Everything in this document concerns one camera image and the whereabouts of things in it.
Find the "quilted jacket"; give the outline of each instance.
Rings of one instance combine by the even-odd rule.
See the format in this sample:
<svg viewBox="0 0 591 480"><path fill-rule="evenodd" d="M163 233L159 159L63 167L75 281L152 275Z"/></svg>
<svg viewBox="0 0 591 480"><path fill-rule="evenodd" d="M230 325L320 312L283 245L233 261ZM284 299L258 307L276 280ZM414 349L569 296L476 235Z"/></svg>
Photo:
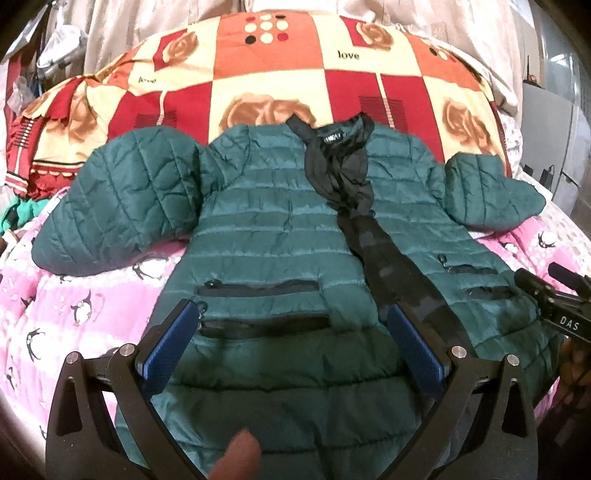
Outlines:
<svg viewBox="0 0 591 480"><path fill-rule="evenodd" d="M340 160L317 161L331 156ZM263 451L258 478L377 478L420 424L426 404L379 321L338 206L310 181L335 168L341 180L329 190L370 192L369 214L441 292L479 356L517 354L534 396L553 376L559 338L466 229L509 230L544 206L504 177L498 157L439 164L418 138L365 115L316 130L297 117L239 125L208 147L168 127L132 131L88 159L33 259L92 275L190 237L149 326L183 298L209 308L152 402L205 472L247 427Z"/></svg>

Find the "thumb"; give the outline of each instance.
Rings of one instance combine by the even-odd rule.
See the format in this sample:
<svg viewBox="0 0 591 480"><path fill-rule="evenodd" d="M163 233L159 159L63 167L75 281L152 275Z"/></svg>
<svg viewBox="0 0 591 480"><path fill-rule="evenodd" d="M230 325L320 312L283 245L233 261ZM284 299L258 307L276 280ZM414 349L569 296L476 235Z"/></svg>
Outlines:
<svg viewBox="0 0 591 480"><path fill-rule="evenodd" d="M213 467L209 480L253 480L261 463L261 447L248 430L241 430Z"/></svg>

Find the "black zipper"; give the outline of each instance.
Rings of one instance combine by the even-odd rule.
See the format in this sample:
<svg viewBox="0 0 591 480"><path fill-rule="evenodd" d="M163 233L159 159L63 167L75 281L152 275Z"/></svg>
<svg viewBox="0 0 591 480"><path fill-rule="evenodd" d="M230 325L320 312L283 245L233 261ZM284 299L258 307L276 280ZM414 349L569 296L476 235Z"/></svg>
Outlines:
<svg viewBox="0 0 591 480"><path fill-rule="evenodd" d="M511 287L474 287L464 290L471 299L475 300L508 300L515 296Z"/></svg>
<svg viewBox="0 0 591 480"><path fill-rule="evenodd" d="M298 335L329 327L330 319L326 314L290 313L262 320L202 320L197 333L208 338L246 340Z"/></svg>
<svg viewBox="0 0 591 480"><path fill-rule="evenodd" d="M446 269L448 273L451 274L459 274L459 273L472 273L472 274L481 274L481 275L496 275L498 271L495 268L491 267L475 267L474 265L470 264L462 264L462 265L447 265L447 257L443 254L439 254L437 256L439 263Z"/></svg>
<svg viewBox="0 0 591 480"><path fill-rule="evenodd" d="M270 297L273 295L289 295L320 291L316 280L288 280L282 283L223 283L220 280L208 280L197 287L197 295L201 297Z"/></svg>

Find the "bolt head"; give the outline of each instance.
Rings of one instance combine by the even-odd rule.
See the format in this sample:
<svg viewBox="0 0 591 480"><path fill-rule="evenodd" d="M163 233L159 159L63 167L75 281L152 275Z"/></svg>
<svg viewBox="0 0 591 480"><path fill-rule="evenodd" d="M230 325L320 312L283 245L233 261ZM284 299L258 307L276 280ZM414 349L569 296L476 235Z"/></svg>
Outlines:
<svg viewBox="0 0 591 480"><path fill-rule="evenodd" d="M462 346L455 346L452 348L452 355L456 358L465 358L468 352Z"/></svg>
<svg viewBox="0 0 591 480"><path fill-rule="evenodd" d="M126 343L124 346L119 348L119 353L123 356L130 356L134 353L135 345L133 343Z"/></svg>
<svg viewBox="0 0 591 480"><path fill-rule="evenodd" d="M66 356L66 362L71 365L71 364L77 362L79 358L80 358L80 355L78 352L70 352Z"/></svg>
<svg viewBox="0 0 591 480"><path fill-rule="evenodd" d="M517 365L519 365L519 357L517 355L507 355L507 361L514 367L517 367Z"/></svg>

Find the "zipper pull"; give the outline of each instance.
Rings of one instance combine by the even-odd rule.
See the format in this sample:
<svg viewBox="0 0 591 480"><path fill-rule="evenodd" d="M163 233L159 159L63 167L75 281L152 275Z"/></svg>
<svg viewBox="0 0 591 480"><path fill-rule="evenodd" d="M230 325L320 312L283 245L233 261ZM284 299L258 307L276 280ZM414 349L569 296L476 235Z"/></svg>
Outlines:
<svg viewBox="0 0 591 480"><path fill-rule="evenodd" d="M214 278L212 280L207 280L205 283L203 283L203 286L206 288L219 288L222 286L222 281Z"/></svg>
<svg viewBox="0 0 591 480"><path fill-rule="evenodd" d="M449 267L447 266L447 256L445 256L444 254L439 254L437 256L437 260L439 260L439 263L443 268L449 271Z"/></svg>
<svg viewBox="0 0 591 480"><path fill-rule="evenodd" d="M207 311L207 303L205 303L204 301L198 301L196 305L199 311L199 317L197 319L201 320L205 316L205 312Z"/></svg>

